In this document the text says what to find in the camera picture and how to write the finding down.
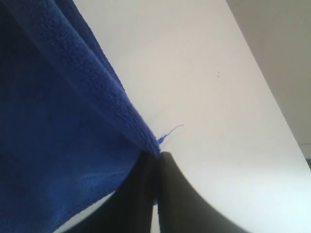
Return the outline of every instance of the blue fleece blanket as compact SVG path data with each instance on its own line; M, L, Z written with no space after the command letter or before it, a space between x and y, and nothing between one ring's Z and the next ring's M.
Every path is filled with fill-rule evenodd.
M159 145L71 0L0 0L0 233L51 233Z

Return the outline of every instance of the white wall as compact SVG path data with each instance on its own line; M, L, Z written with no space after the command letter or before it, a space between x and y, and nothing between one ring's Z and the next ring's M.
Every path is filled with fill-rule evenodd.
M311 159L311 1L228 4L302 152Z
M311 232L311 173L225 0L76 0L195 189L253 233ZM158 232L153 222L153 232Z

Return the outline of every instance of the blue fleece fabric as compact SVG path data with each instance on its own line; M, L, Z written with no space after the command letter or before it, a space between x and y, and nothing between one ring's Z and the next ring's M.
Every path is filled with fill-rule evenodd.
M159 144L72 0L0 0L0 233L51 233Z

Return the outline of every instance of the loose blue thread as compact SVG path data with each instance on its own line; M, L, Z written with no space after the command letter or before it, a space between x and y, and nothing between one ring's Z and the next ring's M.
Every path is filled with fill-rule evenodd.
M168 135L171 134L171 132L173 132L175 129L177 129L178 127L181 127L181 126L184 126L184 124L182 124L182 125L177 125L177 126L176 126L175 128L173 128L168 134L166 134L166 135L160 137L160 138L158 139L157 142L158 142L159 144L161 144L161 143L164 141L164 139L165 139Z

